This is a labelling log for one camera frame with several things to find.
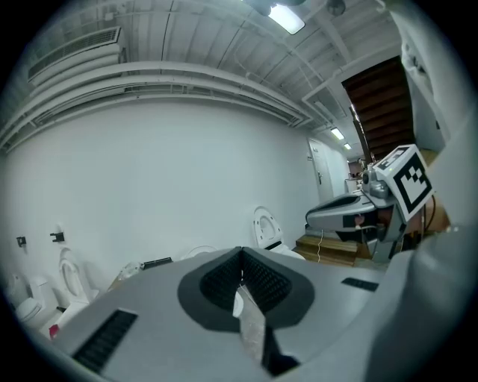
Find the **ceiling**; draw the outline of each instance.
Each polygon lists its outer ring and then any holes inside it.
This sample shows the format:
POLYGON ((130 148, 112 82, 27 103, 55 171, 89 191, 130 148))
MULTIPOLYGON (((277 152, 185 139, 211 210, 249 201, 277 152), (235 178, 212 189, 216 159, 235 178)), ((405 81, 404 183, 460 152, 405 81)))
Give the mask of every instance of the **ceiling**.
POLYGON ((328 13, 326 0, 292 7, 305 27, 290 35, 241 0, 71 1, 25 50, 0 99, 0 122, 28 100, 33 90, 26 81, 28 69, 40 58, 75 38, 120 26, 128 62, 195 63, 247 77, 307 110, 311 120, 297 128, 357 158, 363 151, 341 82, 397 55, 400 36, 375 0, 345 2, 341 16, 328 13), (329 132, 333 126, 345 140, 329 132), (345 142, 351 150, 343 147, 345 142))

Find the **ceiling light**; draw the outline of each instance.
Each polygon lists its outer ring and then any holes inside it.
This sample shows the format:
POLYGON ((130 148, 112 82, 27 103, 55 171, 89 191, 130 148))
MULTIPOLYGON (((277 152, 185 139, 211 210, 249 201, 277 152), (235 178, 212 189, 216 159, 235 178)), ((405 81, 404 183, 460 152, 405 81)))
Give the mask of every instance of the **ceiling light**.
POLYGON ((304 21, 284 5, 276 4, 272 7, 269 17, 290 34, 296 34, 305 27, 304 21))
POLYGON ((340 130, 338 130, 337 128, 333 128, 331 131, 330 131, 332 134, 334 134, 338 139, 342 140, 344 138, 344 136, 342 135, 342 133, 340 132, 340 130))

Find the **stairs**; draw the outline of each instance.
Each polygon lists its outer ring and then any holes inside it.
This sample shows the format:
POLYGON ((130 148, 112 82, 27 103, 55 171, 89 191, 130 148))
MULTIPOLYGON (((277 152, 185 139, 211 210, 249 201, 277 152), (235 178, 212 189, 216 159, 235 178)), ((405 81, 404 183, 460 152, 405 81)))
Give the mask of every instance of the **stairs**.
POLYGON ((412 100, 400 57, 372 66, 342 85, 360 120, 357 132, 375 159, 415 142, 412 100))
MULTIPOLYGON (((304 235, 296 241, 294 252, 303 256, 306 260, 318 262, 317 251, 320 238, 311 235, 304 235)), ((335 266, 353 266, 359 245, 356 242, 342 242, 339 239, 330 237, 322 238, 320 244, 320 263, 335 266)))

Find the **toilet lid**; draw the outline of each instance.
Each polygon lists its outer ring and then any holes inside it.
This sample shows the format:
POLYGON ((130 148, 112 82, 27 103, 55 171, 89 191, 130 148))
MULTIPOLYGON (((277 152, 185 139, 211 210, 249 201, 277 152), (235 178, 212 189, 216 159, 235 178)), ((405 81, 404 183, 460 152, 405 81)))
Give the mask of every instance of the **toilet lid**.
POLYGON ((282 229, 273 214, 266 207, 257 207, 254 211, 254 233, 259 248, 282 241, 282 229))
POLYGON ((40 311, 41 307, 42 305, 39 301, 32 297, 27 298, 16 309, 18 320, 28 321, 40 311))
POLYGON ((70 302, 90 303, 94 299, 93 291, 85 277, 81 263, 69 248, 61 249, 58 267, 70 302))

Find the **white toilet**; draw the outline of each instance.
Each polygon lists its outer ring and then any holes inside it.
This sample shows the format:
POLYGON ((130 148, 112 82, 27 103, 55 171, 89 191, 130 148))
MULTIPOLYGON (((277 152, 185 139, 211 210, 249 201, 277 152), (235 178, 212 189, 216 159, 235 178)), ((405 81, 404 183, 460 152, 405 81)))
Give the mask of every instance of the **white toilet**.
POLYGON ((99 291, 90 288, 83 266, 69 248, 61 249, 58 266, 60 278, 70 302, 57 321, 58 327, 62 328, 74 315, 84 309, 98 295, 99 291))
POLYGON ((58 300, 48 281, 40 276, 30 282, 32 297, 24 300, 15 310, 18 320, 30 328, 40 329, 54 316, 59 316, 58 300))
POLYGON ((305 260, 282 242, 282 229, 266 207, 260 206, 254 211, 254 234, 259 248, 305 260))
POLYGON ((5 290, 5 297, 13 310, 19 307, 20 304, 28 298, 27 286, 23 278, 16 274, 10 275, 7 282, 7 289, 5 290))

